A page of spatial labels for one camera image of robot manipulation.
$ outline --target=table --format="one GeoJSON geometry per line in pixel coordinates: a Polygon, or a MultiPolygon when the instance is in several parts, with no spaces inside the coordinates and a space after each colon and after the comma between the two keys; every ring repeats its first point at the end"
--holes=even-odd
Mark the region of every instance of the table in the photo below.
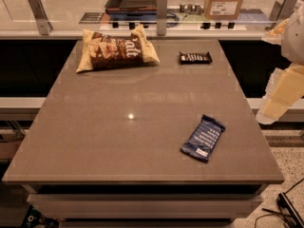
{"type": "Polygon", "coordinates": [[[76,74],[71,52],[3,178],[46,216],[233,220],[284,181],[219,42],[151,42],[158,65],[76,74]],[[202,114],[226,125],[208,163],[180,152],[202,114]]]}

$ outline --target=white robot part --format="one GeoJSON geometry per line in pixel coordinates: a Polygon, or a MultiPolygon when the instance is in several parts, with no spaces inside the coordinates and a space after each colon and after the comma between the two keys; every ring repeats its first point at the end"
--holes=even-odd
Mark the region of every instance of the white robot part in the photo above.
{"type": "Polygon", "coordinates": [[[256,119],[272,124],[288,107],[304,96],[304,5],[288,20],[281,40],[281,53],[292,63],[285,70],[275,69],[259,106],[256,119]]]}
{"type": "Polygon", "coordinates": [[[289,61],[304,66],[304,5],[293,13],[287,23],[281,53],[289,61]]]}

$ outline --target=cardboard box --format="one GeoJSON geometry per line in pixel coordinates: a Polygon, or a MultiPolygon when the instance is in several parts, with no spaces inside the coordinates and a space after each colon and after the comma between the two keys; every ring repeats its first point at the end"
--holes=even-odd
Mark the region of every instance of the cardboard box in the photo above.
{"type": "Polygon", "coordinates": [[[157,0],[107,0],[105,12],[113,21],[156,21],[157,0]]]}
{"type": "Polygon", "coordinates": [[[243,0],[205,0],[204,14],[210,20],[237,20],[243,0]]]}

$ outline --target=cable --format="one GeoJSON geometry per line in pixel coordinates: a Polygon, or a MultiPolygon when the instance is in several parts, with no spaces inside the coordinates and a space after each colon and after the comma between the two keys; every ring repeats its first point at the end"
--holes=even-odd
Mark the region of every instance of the cable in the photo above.
{"type": "Polygon", "coordinates": [[[168,28],[175,27],[179,24],[180,18],[179,16],[171,9],[167,11],[167,19],[173,19],[174,22],[167,23],[168,28]]]}
{"type": "Polygon", "coordinates": [[[269,212],[269,213],[271,213],[271,214],[274,214],[274,215],[281,215],[281,213],[279,213],[279,212],[277,212],[277,211],[274,211],[274,210],[271,210],[271,209],[266,209],[266,208],[262,208],[262,210],[263,211],[266,211],[266,212],[269,212]]]}
{"type": "Polygon", "coordinates": [[[293,185],[290,189],[288,189],[285,194],[289,193],[290,191],[292,191],[295,187],[297,187],[301,182],[304,181],[304,178],[300,181],[298,181],[295,185],[293,185]]]}
{"type": "Polygon", "coordinates": [[[278,210],[279,210],[279,212],[280,212],[280,214],[281,214],[283,220],[284,220],[286,223],[288,223],[289,221],[288,221],[288,219],[287,219],[287,215],[284,214],[283,209],[281,208],[281,206],[280,206],[278,203],[279,203],[279,198],[276,199],[277,208],[278,208],[278,210]]]}
{"type": "Polygon", "coordinates": [[[281,217],[280,215],[278,215],[278,214],[268,214],[268,215],[264,215],[264,216],[261,216],[261,217],[256,218],[256,221],[255,221],[255,228],[257,228],[257,221],[258,221],[259,219],[262,219],[262,218],[265,218],[265,217],[270,217],[270,216],[278,217],[278,218],[282,219],[282,220],[285,222],[284,218],[282,218],[282,217],[281,217]]]}

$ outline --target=black panel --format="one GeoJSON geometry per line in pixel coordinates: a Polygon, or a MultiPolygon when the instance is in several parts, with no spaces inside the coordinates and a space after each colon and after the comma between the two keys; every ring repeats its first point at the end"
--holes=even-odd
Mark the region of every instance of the black panel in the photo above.
{"type": "Polygon", "coordinates": [[[281,46],[263,41],[220,41],[247,98],[265,94],[269,77],[276,67],[285,69],[290,62],[281,56],[281,46]]]}
{"type": "Polygon", "coordinates": [[[232,220],[228,218],[67,218],[65,222],[67,227],[69,222],[85,222],[87,227],[90,227],[90,224],[91,227],[95,227],[93,222],[99,222],[99,228],[227,228],[230,227],[232,220]]]}
{"type": "Polygon", "coordinates": [[[254,194],[260,184],[45,185],[39,194],[254,194]]]}
{"type": "Polygon", "coordinates": [[[46,97],[76,41],[0,41],[0,97],[46,97]]]}

